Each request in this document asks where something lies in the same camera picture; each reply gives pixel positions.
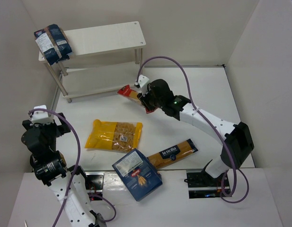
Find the shelf top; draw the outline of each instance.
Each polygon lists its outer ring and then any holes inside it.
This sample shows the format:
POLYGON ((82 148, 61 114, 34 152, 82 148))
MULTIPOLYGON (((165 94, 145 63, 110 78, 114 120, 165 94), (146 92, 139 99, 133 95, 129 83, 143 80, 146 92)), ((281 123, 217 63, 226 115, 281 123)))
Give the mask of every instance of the shelf top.
MULTIPOLYGON (((138 21, 80 28, 64 32, 73 50, 71 58, 139 49, 146 45, 138 21)), ((41 52, 39 52, 38 60, 45 62, 41 52)))

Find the brown package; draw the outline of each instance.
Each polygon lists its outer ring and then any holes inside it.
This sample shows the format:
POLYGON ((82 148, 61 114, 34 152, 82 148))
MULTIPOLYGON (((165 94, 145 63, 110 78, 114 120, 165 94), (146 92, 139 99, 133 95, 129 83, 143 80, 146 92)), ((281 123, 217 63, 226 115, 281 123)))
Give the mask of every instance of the brown package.
POLYGON ((173 147, 163 150, 159 153, 151 155, 148 160, 156 169, 161 169, 165 166, 171 165, 179 160, 197 152, 191 139, 188 139, 182 143, 179 143, 173 147))

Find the blue box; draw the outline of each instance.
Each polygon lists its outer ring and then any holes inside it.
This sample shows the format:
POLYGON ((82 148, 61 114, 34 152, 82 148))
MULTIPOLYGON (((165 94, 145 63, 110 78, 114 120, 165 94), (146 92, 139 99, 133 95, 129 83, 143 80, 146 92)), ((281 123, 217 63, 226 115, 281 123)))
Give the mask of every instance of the blue box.
POLYGON ((133 149, 112 167, 136 201, 163 184, 161 175, 138 149, 133 149))

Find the plastic bag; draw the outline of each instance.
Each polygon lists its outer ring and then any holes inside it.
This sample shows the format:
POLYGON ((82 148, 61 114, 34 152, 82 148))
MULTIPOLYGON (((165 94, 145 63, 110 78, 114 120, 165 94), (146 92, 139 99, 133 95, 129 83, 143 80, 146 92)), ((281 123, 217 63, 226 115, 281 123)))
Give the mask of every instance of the plastic bag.
POLYGON ((142 123, 93 122, 85 148, 97 148, 130 152, 137 147, 142 133, 142 123))
POLYGON ((171 165, 179 160, 197 152, 198 149, 195 147, 191 139, 181 142, 173 147, 165 149, 159 153, 151 155, 148 160, 156 169, 163 168, 171 165))

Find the black label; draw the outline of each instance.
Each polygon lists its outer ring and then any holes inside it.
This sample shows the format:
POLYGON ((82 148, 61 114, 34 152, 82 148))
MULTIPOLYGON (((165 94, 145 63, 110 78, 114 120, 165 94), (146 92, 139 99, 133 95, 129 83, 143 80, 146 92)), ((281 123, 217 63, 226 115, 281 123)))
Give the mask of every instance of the black label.
POLYGON ((170 158, 171 155, 176 156, 178 153, 180 153, 180 149, 178 148, 177 145, 170 147, 166 150, 163 150, 160 152, 160 155, 163 159, 168 159, 170 158))

